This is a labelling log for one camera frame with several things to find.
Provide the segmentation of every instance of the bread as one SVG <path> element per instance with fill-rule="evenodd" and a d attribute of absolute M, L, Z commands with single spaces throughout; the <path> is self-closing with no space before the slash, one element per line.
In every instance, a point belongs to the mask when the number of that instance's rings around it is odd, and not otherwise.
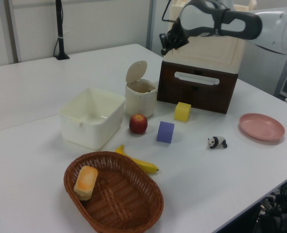
<path fill-rule="evenodd" d="M 97 176 L 97 169 L 91 166 L 84 166 L 81 168 L 73 188 L 73 191 L 79 200 L 89 200 L 91 198 Z"/>

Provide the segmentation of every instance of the wicker basket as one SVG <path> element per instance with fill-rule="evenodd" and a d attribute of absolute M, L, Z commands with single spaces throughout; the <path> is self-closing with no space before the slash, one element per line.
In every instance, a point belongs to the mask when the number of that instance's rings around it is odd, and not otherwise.
<path fill-rule="evenodd" d="M 98 170 L 88 201 L 79 201 L 73 192 L 83 166 Z M 164 200 L 157 184 L 134 161 L 115 152 L 93 152 L 77 158 L 65 172 L 64 185 L 98 233 L 142 233 L 163 212 Z"/>

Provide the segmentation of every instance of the apple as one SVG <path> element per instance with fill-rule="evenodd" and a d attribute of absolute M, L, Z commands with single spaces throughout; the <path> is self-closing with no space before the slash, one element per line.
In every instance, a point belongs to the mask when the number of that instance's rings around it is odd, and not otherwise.
<path fill-rule="evenodd" d="M 129 129 L 136 134 L 144 134 L 148 127 L 148 120 L 142 114 L 134 114 L 129 120 Z"/>

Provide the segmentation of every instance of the brown drawer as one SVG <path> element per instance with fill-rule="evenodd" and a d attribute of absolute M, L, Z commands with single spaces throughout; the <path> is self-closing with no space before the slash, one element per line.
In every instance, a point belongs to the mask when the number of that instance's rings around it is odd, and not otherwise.
<path fill-rule="evenodd" d="M 237 74 L 162 62 L 157 100 L 226 113 Z"/>

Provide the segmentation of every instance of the toy panda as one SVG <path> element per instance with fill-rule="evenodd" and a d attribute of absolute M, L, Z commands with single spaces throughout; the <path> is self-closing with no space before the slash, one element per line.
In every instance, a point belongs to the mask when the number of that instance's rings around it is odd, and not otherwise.
<path fill-rule="evenodd" d="M 222 145 L 223 148 L 227 148 L 226 140 L 224 137 L 212 137 L 208 139 L 208 147 L 214 149 L 217 145 Z"/>

